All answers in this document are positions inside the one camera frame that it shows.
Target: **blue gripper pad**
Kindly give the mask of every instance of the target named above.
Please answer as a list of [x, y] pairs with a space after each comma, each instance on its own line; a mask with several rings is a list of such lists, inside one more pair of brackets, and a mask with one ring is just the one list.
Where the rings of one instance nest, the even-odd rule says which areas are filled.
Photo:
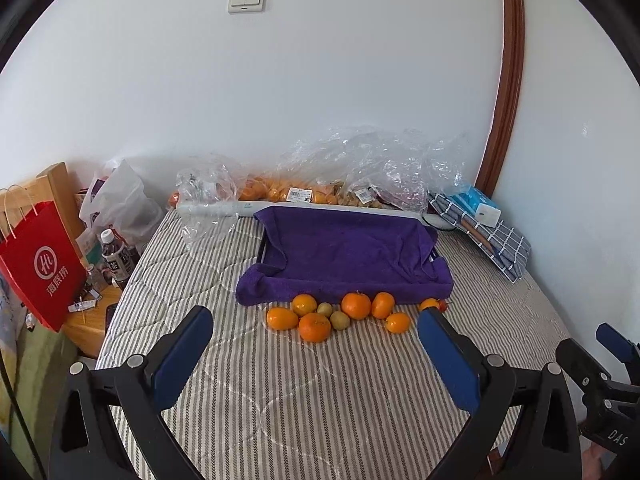
[[609, 323], [603, 323], [598, 327], [596, 339], [621, 363], [630, 363], [633, 360], [634, 344]]
[[167, 410], [177, 401], [213, 334], [211, 313], [202, 308], [175, 341], [153, 378], [154, 407]]
[[418, 337], [455, 405], [473, 415], [480, 405], [480, 377], [435, 317], [434, 311], [437, 309], [426, 308], [418, 316]]

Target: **person's hand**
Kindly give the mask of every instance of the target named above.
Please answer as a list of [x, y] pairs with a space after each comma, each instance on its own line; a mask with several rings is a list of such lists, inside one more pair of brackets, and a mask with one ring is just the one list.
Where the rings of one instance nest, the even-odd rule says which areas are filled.
[[582, 454], [582, 480], [598, 480], [602, 476], [600, 457], [606, 451], [602, 446], [591, 443], [591, 447]]

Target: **barcode label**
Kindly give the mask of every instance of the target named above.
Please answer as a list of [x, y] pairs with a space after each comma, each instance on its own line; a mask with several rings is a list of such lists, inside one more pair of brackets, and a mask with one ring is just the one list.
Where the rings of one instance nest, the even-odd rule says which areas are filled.
[[291, 187], [287, 193], [287, 202], [311, 202], [311, 190]]
[[363, 204], [368, 204], [369, 202], [373, 202], [374, 198], [369, 189], [359, 189], [356, 191], [356, 196], [358, 200], [360, 200]]

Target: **plastic bottle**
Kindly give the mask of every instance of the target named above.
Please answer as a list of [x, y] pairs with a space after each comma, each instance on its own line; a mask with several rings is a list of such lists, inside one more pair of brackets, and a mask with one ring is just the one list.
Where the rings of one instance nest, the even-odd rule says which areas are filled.
[[86, 272], [89, 275], [87, 281], [96, 292], [102, 292], [107, 288], [107, 280], [104, 279], [104, 276], [98, 267], [94, 266], [94, 264], [89, 264], [86, 268]]
[[123, 241], [116, 238], [111, 229], [106, 229], [100, 234], [100, 241], [102, 257], [106, 260], [118, 286], [124, 289], [133, 272], [134, 263], [131, 255]]

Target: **purple towel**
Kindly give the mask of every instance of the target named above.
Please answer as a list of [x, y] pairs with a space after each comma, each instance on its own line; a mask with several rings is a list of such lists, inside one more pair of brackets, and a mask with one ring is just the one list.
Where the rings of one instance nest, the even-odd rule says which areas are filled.
[[451, 294], [446, 261], [431, 258], [437, 232], [415, 219], [277, 206], [255, 217], [267, 239], [262, 262], [238, 280], [240, 304], [291, 301], [298, 294], [340, 303], [354, 291], [370, 298], [389, 292], [396, 303]]

